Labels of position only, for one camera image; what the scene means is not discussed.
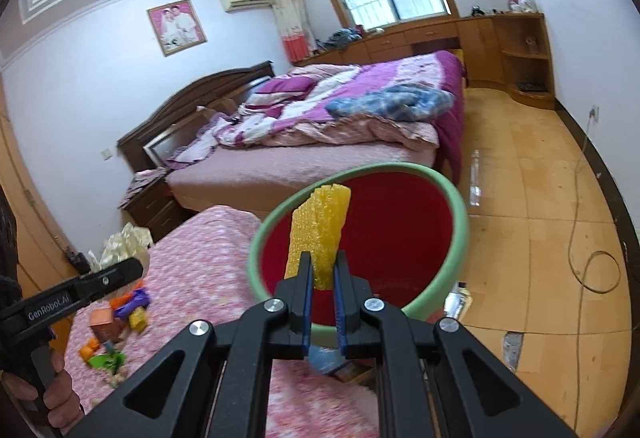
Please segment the person's left hand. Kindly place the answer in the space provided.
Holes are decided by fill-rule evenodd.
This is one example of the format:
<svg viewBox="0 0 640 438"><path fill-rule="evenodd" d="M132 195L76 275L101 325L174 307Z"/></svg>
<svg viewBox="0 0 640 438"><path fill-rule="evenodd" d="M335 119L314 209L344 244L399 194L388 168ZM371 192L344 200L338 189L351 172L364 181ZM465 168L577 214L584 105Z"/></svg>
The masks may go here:
<svg viewBox="0 0 640 438"><path fill-rule="evenodd" d="M84 417L84 410L79 396L73 390L72 378L65 370L64 358L53 349L50 350L50 355L55 377L43 395L43 403L49 410L49 423L66 435ZM16 400L34 401L38 398L34 386L11 373L3 372L1 382Z"/></svg>

